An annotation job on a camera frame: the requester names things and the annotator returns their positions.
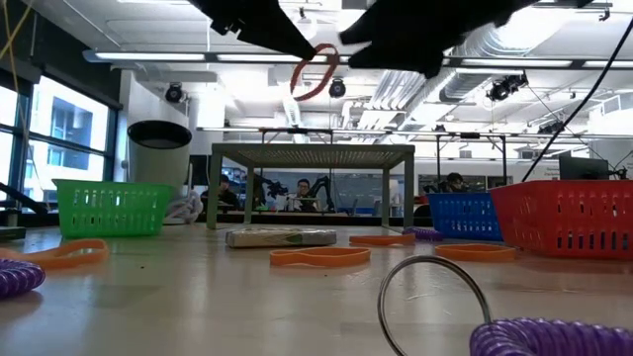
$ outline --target blue plastic basket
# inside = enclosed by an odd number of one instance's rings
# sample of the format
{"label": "blue plastic basket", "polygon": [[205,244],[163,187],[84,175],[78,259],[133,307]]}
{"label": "blue plastic basket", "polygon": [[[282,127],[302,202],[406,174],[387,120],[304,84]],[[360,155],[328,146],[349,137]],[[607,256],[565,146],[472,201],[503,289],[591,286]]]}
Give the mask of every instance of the blue plastic basket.
{"label": "blue plastic basket", "polygon": [[490,193],[429,194],[433,227],[453,238],[503,241]]}

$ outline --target green plastic basket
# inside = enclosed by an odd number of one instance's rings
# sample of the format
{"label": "green plastic basket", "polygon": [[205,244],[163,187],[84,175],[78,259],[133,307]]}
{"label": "green plastic basket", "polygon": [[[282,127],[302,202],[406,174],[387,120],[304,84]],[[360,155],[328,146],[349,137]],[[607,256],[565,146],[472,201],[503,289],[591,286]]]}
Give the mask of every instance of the green plastic basket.
{"label": "green plastic basket", "polygon": [[64,237],[152,236],[160,233],[170,186],[54,179]]}

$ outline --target red plastic basket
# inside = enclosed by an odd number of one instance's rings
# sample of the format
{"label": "red plastic basket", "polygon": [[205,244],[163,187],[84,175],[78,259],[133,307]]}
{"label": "red plastic basket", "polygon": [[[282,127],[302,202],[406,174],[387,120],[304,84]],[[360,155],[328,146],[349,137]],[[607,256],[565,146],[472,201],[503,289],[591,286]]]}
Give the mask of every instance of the red plastic basket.
{"label": "red plastic basket", "polygon": [[508,245],[553,257],[633,259],[633,181],[534,181],[491,195]]}

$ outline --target plastic basket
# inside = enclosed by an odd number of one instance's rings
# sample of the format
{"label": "plastic basket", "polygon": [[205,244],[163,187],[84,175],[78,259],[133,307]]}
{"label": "plastic basket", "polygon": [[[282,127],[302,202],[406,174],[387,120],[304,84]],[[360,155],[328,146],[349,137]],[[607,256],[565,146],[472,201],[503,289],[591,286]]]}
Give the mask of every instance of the plastic basket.
{"label": "plastic basket", "polygon": [[55,179],[64,237],[159,234],[171,187]]}
{"label": "plastic basket", "polygon": [[502,241],[489,193],[427,195],[433,227],[453,238]]}
{"label": "plastic basket", "polygon": [[633,181],[534,181],[491,194],[509,245],[554,257],[633,259]]}

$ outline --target person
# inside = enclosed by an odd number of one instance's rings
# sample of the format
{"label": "person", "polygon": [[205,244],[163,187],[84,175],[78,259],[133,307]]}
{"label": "person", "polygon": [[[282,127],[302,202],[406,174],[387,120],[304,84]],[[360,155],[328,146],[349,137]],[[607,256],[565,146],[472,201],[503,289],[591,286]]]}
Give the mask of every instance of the person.
{"label": "person", "polygon": [[[310,181],[306,178],[302,178],[297,182],[297,193],[290,198],[308,198],[308,192],[310,191]],[[305,200],[302,201],[300,199],[289,199],[289,207],[288,210],[292,212],[304,212],[304,213],[313,213],[317,211],[317,207],[315,205],[316,202]]]}
{"label": "person", "polygon": [[[200,195],[205,211],[207,210],[207,200],[209,199],[209,190]],[[239,208],[239,199],[237,195],[229,189],[228,177],[223,174],[220,176],[220,187],[218,187],[218,201],[229,205],[230,209]]]}
{"label": "person", "polygon": [[456,172],[449,174],[446,181],[440,183],[439,189],[442,193],[466,193],[468,191],[464,184],[464,178]]}

